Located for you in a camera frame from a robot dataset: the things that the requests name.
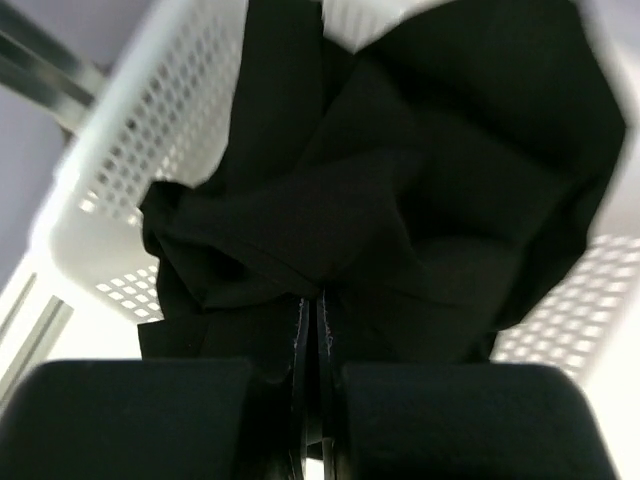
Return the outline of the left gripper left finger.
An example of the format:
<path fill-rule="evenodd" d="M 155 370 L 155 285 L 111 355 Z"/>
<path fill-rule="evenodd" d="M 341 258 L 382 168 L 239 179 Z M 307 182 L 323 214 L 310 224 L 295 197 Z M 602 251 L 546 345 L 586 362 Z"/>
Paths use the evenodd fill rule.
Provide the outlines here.
<path fill-rule="evenodd" d="M 5 479 L 301 479 L 309 304 L 160 322 L 150 360 L 36 367 L 1 417 Z"/>

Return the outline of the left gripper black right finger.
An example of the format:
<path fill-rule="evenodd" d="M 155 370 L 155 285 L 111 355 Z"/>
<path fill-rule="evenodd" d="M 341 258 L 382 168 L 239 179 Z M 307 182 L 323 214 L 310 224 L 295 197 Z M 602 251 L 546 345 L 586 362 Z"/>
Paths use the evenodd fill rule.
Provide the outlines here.
<path fill-rule="evenodd" d="M 315 303 L 329 479 L 612 479 L 592 411 L 561 370 L 385 359 L 340 303 Z"/>

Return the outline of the black polo shirt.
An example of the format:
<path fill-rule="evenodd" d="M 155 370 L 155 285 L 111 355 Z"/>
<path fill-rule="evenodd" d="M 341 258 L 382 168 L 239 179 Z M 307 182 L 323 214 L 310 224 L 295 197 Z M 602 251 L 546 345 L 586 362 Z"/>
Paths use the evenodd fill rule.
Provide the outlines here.
<path fill-rule="evenodd" d="M 141 352 L 269 362 L 315 302 L 358 357 L 486 359 L 585 251 L 625 133 L 574 1 L 452 1 L 357 53 L 253 1 L 218 169 L 141 205 Z"/>

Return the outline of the white plastic basket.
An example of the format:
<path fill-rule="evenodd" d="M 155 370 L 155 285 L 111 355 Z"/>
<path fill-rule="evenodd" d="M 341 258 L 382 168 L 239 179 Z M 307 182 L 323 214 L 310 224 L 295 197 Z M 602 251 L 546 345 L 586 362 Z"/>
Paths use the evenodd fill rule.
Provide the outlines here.
<path fill-rule="evenodd" d="M 156 321 L 156 260 L 143 249 L 139 202 L 157 179 L 197 184 L 227 141 L 240 64 L 242 1 L 159 1 L 66 152 L 32 230 L 56 296 L 126 334 Z M 493 357 L 544 363 L 584 388 L 639 367 L 639 156 L 623 167 L 588 251 Z"/>

